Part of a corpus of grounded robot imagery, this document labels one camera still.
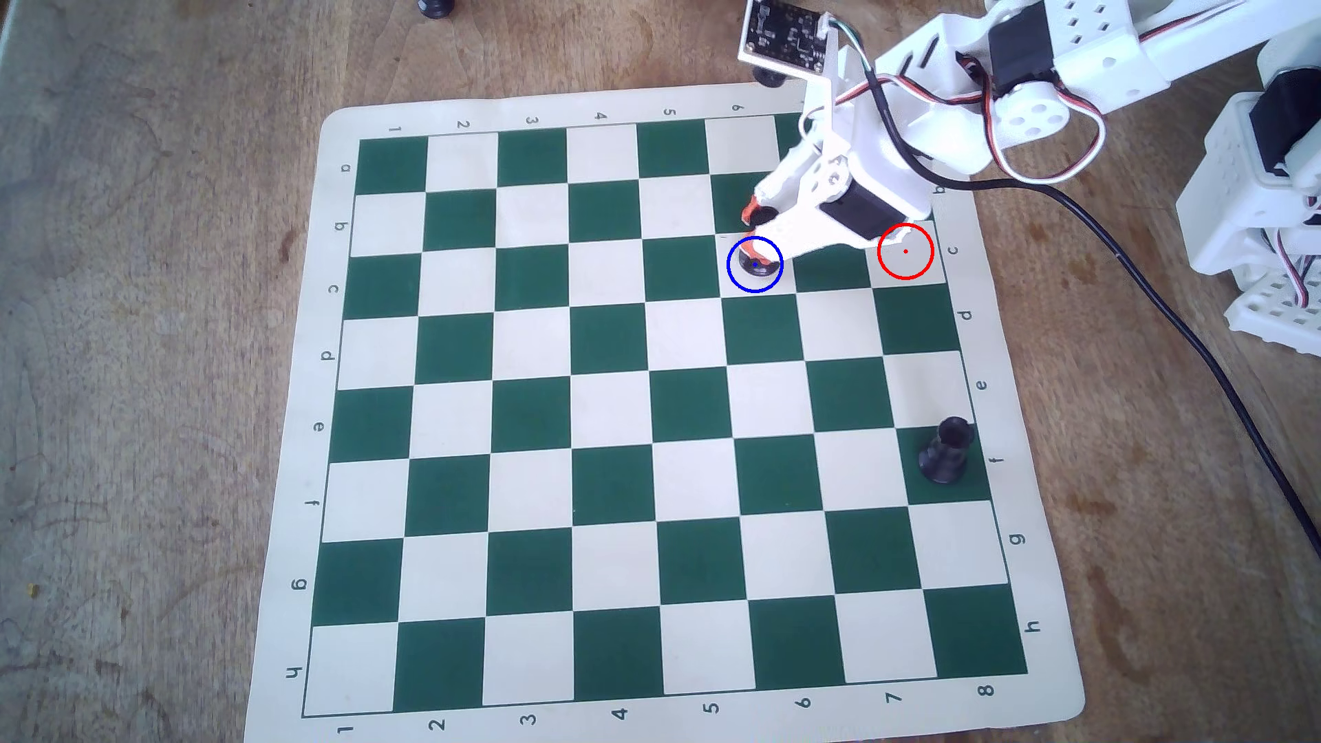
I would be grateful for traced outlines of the white gripper, black motor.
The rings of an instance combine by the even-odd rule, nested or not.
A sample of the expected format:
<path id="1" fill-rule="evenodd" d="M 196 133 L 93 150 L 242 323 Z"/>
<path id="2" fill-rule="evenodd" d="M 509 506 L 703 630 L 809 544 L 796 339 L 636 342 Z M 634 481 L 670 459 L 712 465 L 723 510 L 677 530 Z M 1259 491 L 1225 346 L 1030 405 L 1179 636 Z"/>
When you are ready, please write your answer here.
<path id="1" fill-rule="evenodd" d="M 808 148 L 794 148 L 741 212 L 761 227 L 761 271 L 831 246 L 900 245 L 930 214 L 930 184 L 882 126 L 855 49 L 828 46 L 803 112 Z"/>

